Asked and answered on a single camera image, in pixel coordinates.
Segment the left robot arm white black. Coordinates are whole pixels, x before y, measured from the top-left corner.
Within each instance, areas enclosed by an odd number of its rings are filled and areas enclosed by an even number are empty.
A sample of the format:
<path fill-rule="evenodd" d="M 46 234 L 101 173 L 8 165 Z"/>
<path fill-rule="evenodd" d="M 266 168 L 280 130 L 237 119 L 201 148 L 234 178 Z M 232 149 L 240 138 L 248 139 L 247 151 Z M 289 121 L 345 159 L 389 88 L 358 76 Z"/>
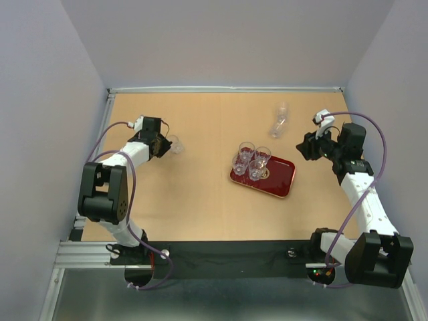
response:
<path fill-rule="evenodd" d="M 128 175 L 136 187 L 136 168 L 152 158 L 161 158 L 172 142 L 161 134 L 162 118 L 140 116 L 125 122 L 134 135 L 119 150 L 89 156 L 84 164 L 78 197 L 78 214 L 99 223 L 110 232 L 133 263 L 148 258 L 145 232 L 130 218 L 135 191 L 128 190 Z"/>

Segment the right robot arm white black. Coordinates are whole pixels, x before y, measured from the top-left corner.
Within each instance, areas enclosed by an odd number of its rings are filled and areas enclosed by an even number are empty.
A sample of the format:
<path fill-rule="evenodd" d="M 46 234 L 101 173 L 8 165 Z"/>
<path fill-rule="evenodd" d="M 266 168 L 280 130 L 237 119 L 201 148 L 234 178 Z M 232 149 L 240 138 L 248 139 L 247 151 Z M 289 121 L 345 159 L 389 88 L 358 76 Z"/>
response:
<path fill-rule="evenodd" d="M 316 261 L 330 256 L 329 261 L 341 263 L 352 284 L 400 288 L 414 245 L 410 237 L 399 235 L 387 217 L 373 185 L 372 167 L 362 159 L 366 129 L 345 123 L 333 139 L 331 128 L 331 121 L 322 121 L 296 148 L 307 161 L 324 157 L 332 162 L 332 171 L 354 211 L 360 237 L 351 241 L 339 231 L 317 228 L 308 244 L 309 256 Z"/>

